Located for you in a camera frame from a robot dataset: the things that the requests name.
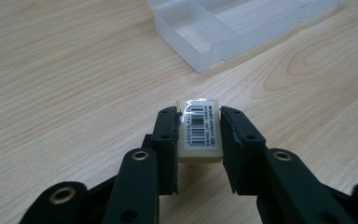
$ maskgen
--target plastic container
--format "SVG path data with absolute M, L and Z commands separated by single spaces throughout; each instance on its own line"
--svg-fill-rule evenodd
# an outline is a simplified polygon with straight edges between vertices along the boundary
M 147 0 L 157 32 L 197 72 L 314 17 L 340 0 Z

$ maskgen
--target wooden table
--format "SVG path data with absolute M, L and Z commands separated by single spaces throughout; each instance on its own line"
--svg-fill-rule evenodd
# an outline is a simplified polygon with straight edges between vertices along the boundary
M 351 193 L 358 0 L 284 39 L 197 74 L 156 33 L 145 0 L 0 0 L 0 223 L 18 223 L 56 183 L 115 175 L 158 111 L 185 98 L 245 112 L 268 147 Z M 181 164 L 179 178 L 180 194 L 160 197 L 160 223 L 261 222 L 222 164 Z

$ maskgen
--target screw hole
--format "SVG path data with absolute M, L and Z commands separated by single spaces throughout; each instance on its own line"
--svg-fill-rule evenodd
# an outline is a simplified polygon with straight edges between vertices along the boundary
M 321 219 L 321 221 L 323 221 L 324 223 L 329 223 L 329 224 L 336 224 L 338 223 L 338 219 L 333 216 L 332 214 L 322 211 L 319 214 L 319 218 Z
M 290 161 L 292 159 L 292 157 L 289 154 L 281 151 L 274 152 L 273 155 L 276 159 L 281 161 Z
M 149 153 L 145 151 L 137 151 L 133 153 L 131 157 L 136 161 L 142 161 L 149 157 Z
M 121 214 L 120 221 L 121 223 L 132 223 L 137 217 L 138 214 L 134 210 L 128 210 Z
M 50 196 L 50 202 L 54 204 L 66 203 L 76 194 L 76 190 L 72 187 L 64 187 L 57 189 Z

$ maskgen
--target barcode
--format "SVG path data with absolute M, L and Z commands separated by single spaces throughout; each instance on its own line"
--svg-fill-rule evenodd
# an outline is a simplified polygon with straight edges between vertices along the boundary
M 206 146 L 205 136 L 205 113 L 207 106 L 190 105 L 187 107 L 186 112 L 186 133 L 187 143 L 191 147 L 204 147 Z

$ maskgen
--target white eraser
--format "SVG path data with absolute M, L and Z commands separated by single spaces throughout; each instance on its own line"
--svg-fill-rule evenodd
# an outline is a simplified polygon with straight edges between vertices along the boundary
M 215 100 L 178 102 L 183 113 L 179 128 L 180 163 L 217 163 L 223 159 L 219 105 Z

